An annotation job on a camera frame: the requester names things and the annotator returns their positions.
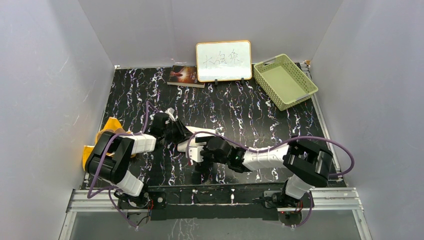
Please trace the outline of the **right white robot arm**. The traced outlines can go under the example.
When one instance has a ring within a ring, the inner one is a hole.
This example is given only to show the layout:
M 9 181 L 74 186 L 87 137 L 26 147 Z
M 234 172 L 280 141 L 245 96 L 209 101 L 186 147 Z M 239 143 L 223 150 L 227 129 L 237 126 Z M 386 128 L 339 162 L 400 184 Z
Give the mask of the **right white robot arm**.
M 281 193 L 263 196 L 262 200 L 270 208 L 295 207 L 310 189 L 326 187 L 330 177 L 333 153 L 315 139 L 298 136 L 278 146 L 253 148 L 202 131 L 187 140 L 185 153 L 197 168 L 212 163 L 227 165 L 237 173 L 286 168 L 293 175 L 284 182 Z

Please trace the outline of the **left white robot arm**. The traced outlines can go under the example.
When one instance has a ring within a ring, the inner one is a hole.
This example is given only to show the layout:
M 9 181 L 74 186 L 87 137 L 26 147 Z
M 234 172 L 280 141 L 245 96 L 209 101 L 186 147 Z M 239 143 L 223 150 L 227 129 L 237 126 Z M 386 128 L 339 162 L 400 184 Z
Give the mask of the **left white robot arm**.
M 144 208 L 149 203 L 145 183 L 134 176 L 129 165 L 137 154 L 150 153 L 156 143 L 166 139 L 175 144 L 187 141 L 193 132 L 174 116 L 174 109 L 153 115 L 146 131 L 134 134 L 124 130 L 120 121 L 109 117 L 98 132 L 94 146 L 85 146 L 82 165 L 86 173 L 111 184 L 116 188 L 114 195 L 135 208 Z

